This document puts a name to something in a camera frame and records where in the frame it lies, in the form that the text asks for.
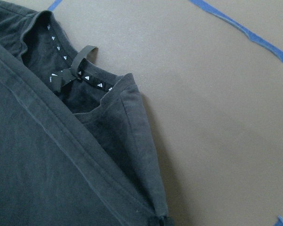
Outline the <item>black printed t-shirt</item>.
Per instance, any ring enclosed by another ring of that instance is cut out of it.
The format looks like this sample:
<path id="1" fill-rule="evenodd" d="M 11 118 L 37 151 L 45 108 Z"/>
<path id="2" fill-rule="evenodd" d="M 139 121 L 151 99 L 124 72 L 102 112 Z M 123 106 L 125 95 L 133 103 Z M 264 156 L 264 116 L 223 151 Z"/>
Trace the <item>black printed t-shirt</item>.
<path id="1" fill-rule="evenodd" d="M 132 74 L 0 0 L 0 226 L 172 226 Z"/>

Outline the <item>blue tape grid lines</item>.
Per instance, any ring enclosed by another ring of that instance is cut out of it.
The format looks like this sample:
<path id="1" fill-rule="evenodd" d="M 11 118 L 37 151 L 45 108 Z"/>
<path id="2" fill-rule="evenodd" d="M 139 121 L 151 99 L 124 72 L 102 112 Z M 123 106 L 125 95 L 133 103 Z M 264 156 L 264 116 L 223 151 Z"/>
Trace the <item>blue tape grid lines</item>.
<path id="1" fill-rule="evenodd" d="M 57 0 L 49 8 L 97 66 L 132 72 L 178 226 L 283 217 L 280 48 L 219 1 Z"/>

